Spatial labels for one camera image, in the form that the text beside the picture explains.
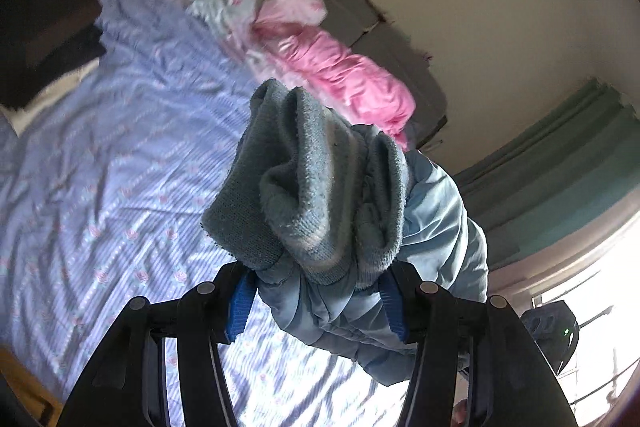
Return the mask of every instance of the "headboard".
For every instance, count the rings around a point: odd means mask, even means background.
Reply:
[[[321,26],[354,53],[372,58],[402,80],[415,99],[406,128],[410,142],[425,145],[447,122],[447,100],[428,63],[367,0],[324,0],[328,15]]]

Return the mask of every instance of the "bed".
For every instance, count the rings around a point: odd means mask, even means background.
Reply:
[[[20,139],[0,120],[2,341],[62,399],[128,299],[177,298],[231,259],[200,218],[256,87],[174,4],[103,3],[98,68]],[[406,388],[280,331],[259,299],[222,357],[244,425],[392,425]],[[181,425],[175,344],[166,360]]]

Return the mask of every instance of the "curtain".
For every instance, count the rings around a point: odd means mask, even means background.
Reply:
[[[454,179],[497,269],[581,229],[640,184],[640,121],[592,80]]]

